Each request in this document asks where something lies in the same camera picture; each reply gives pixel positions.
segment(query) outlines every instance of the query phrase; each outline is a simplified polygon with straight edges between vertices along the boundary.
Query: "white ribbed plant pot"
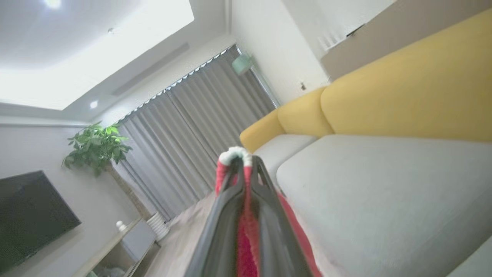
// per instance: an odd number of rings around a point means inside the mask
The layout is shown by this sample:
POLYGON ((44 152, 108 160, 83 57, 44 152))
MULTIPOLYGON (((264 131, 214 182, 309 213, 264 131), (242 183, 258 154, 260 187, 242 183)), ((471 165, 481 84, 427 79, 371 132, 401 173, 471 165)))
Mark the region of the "white ribbed plant pot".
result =
POLYGON ((157 235, 157 241, 160 241, 167 235, 167 233, 169 233, 169 226, 164 223, 164 218, 160 213, 154 214, 149 220, 147 220, 147 224, 157 235))

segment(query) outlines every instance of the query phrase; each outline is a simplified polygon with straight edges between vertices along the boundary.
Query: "yellow cushion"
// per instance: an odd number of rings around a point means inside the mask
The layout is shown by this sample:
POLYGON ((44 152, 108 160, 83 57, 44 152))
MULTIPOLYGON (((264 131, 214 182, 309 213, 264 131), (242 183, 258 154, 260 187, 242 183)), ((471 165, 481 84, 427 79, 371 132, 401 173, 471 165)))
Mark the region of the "yellow cushion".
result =
POLYGON ((239 139, 246 149, 254 152, 271 139, 282 134, 285 134, 285 131, 278 121, 278 109, 276 109, 244 130, 239 139))
POLYGON ((287 134, 322 137, 333 130, 321 111, 323 88, 305 94, 278 109, 278 120, 287 134))
POLYGON ((321 106, 337 134, 492 141, 492 9, 338 79, 321 106))

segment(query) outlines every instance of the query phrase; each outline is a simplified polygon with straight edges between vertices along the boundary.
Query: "tv stand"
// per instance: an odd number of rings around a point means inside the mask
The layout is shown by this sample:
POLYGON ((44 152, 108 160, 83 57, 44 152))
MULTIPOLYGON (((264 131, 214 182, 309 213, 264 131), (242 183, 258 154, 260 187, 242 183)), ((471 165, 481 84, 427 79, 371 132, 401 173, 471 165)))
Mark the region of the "tv stand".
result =
POLYGON ((100 251, 79 268, 72 277, 87 277, 104 268, 120 268, 124 277, 131 277, 151 247, 156 244, 155 233, 145 220, 130 223, 125 230, 113 237, 100 251))

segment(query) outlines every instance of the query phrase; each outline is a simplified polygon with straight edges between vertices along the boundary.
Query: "curtain pleat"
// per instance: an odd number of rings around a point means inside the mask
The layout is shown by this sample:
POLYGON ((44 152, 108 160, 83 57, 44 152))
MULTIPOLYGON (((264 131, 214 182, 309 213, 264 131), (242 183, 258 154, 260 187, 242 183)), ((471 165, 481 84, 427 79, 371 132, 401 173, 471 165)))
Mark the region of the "curtain pleat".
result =
POLYGON ((123 168, 165 219, 212 192, 219 154, 275 107, 230 48, 121 122, 133 147, 123 168))

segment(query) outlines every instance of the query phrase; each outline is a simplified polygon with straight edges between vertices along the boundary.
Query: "green lampshade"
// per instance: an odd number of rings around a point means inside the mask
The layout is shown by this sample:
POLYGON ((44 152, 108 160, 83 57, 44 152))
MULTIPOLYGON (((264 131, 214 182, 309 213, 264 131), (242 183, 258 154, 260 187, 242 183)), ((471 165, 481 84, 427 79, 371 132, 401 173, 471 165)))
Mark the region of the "green lampshade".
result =
POLYGON ((240 55, 232 62, 232 68, 237 75, 242 75, 248 71, 252 66, 251 59, 246 55, 240 55))

